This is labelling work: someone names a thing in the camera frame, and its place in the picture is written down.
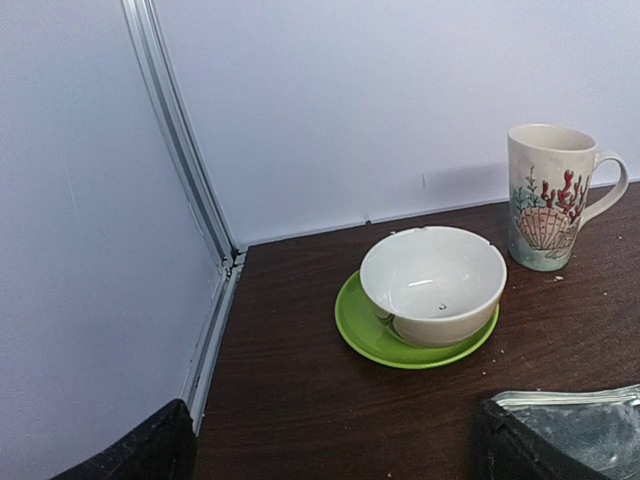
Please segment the bunny tin lid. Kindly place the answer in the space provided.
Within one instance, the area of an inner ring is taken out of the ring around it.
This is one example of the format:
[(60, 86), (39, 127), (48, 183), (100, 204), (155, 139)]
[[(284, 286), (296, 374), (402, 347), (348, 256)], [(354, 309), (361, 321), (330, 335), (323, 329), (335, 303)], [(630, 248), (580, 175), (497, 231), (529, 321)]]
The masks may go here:
[(507, 391), (493, 400), (537, 437), (607, 479), (639, 477), (639, 386), (563, 393)]

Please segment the white ceramic bowl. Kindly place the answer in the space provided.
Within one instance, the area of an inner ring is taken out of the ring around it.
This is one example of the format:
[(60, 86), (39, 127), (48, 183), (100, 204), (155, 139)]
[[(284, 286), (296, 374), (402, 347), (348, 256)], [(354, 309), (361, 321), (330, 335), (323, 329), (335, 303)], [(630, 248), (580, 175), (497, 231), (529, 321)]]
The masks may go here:
[(374, 315), (410, 345), (440, 348), (480, 331), (495, 313), (507, 266), (489, 240), (447, 226), (393, 233), (359, 268)]

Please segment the left aluminium frame post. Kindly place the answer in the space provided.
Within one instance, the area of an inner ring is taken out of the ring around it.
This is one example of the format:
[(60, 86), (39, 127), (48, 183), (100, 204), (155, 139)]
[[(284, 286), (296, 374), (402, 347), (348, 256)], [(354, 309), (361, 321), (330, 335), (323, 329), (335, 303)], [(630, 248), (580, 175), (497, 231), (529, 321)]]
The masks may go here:
[(200, 434), (235, 290), (246, 253), (239, 249), (209, 178), (178, 85), (153, 1), (124, 1), (124, 15), (137, 62), (160, 131), (186, 194), (190, 211), (212, 257), (212, 295), (181, 397)]

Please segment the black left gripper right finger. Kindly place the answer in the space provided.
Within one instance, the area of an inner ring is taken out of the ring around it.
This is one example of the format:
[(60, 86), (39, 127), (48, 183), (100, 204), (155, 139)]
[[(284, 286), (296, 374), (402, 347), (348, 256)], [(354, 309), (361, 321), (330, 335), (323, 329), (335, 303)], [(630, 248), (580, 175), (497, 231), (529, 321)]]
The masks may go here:
[(473, 416), (472, 477), (607, 479), (561, 452), (493, 400), (483, 401)]

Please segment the seashell coral mug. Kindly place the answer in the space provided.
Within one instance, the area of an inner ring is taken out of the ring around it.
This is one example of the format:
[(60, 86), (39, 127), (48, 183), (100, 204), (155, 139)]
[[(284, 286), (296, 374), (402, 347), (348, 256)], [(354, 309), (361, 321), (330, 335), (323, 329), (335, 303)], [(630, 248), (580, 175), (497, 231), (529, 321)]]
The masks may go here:
[[(509, 129), (508, 251), (521, 266), (538, 272), (562, 269), (582, 227), (626, 193), (624, 160), (603, 152), (589, 135), (566, 127), (527, 124)], [(588, 203), (594, 172), (615, 162), (619, 178), (600, 200)]]

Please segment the green saucer plate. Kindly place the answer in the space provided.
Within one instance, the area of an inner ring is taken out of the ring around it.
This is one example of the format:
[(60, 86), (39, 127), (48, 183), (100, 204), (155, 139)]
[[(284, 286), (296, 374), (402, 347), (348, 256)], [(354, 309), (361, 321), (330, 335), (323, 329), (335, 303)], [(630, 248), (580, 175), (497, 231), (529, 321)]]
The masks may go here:
[(496, 307), (478, 332), (453, 346), (424, 348), (409, 345), (375, 317), (358, 270), (339, 290), (334, 307), (337, 329), (354, 351), (375, 363), (405, 370), (443, 367), (473, 354), (493, 333), (499, 313), (500, 308)]

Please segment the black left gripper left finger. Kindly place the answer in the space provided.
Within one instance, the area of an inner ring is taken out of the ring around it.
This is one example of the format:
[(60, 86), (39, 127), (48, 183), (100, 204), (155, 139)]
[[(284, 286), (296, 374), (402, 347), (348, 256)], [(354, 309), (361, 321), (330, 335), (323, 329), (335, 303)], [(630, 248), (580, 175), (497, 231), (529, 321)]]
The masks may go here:
[(191, 479), (195, 434), (185, 402), (174, 399), (114, 444), (58, 479)]

